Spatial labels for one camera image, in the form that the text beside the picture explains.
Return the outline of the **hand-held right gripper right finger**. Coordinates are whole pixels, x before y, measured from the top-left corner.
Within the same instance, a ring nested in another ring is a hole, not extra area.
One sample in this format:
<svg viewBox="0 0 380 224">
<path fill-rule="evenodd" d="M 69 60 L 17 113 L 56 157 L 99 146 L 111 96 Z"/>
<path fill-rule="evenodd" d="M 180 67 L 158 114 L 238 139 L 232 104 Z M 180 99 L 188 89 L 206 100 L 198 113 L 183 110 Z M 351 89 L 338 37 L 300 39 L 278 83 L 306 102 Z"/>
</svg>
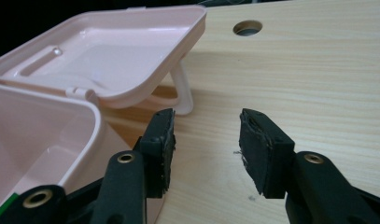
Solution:
<svg viewBox="0 0 380 224">
<path fill-rule="evenodd" d="M 380 224 L 380 198 L 353 187 L 333 162 L 294 141 L 265 114 L 245 108 L 239 147 L 258 193 L 284 199 L 290 224 Z"/>
</svg>

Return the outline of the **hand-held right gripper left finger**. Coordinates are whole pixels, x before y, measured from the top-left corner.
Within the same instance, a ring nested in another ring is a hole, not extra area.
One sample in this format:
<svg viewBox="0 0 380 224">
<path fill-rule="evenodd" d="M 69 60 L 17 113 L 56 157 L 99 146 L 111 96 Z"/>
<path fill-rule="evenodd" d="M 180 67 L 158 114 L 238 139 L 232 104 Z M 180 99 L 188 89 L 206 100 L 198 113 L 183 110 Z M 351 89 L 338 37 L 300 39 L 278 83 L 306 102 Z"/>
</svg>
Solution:
<svg viewBox="0 0 380 224">
<path fill-rule="evenodd" d="M 170 185 L 175 111 L 156 112 L 132 150 L 110 160 L 91 224 L 154 224 Z"/>
</svg>

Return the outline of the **pink plastic box with lid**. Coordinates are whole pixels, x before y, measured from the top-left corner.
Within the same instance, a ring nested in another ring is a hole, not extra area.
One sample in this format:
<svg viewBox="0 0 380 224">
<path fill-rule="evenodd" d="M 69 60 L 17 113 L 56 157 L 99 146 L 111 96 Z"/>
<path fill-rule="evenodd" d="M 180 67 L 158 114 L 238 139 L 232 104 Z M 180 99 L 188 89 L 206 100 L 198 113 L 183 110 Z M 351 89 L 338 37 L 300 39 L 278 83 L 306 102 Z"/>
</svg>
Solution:
<svg viewBox="0 0 380 224">
<path fill-rule="evenodd" d="M 202 6 L 88 12 L 0 57 L 0 205 L 41 185 L 73 192 L 101 178 L 126 142 L 103 108 L 193 108 L 183 57 Z"/>
</svg>

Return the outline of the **green flat item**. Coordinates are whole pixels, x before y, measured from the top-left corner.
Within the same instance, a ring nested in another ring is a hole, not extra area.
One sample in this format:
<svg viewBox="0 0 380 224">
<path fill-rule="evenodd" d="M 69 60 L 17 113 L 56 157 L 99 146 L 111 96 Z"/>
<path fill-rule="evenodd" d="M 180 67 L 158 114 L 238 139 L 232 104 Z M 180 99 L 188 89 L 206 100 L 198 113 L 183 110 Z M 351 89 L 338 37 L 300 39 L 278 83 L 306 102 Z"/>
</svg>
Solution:
<svg viewBox="0 0 380 224">
<path fill-rule="evenodd" d="M 19 197 L 19 194 L 12 193 L 1 205 L 0 205 L 0 216 L 9 208 L 9 206 Z"/>
</svg>

